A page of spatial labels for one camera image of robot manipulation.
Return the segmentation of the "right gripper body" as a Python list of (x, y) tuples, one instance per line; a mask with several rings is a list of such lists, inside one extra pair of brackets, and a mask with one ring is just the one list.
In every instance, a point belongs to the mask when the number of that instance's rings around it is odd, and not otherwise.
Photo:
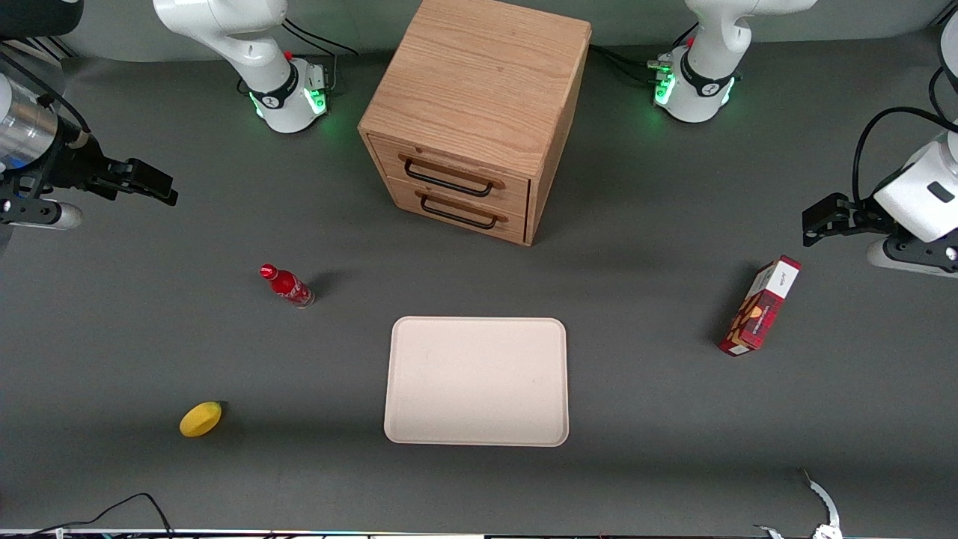
[(40, 95), (1, 76), (1, 171), (38, 167), (55, 143), (58, 114), (38, 103)]

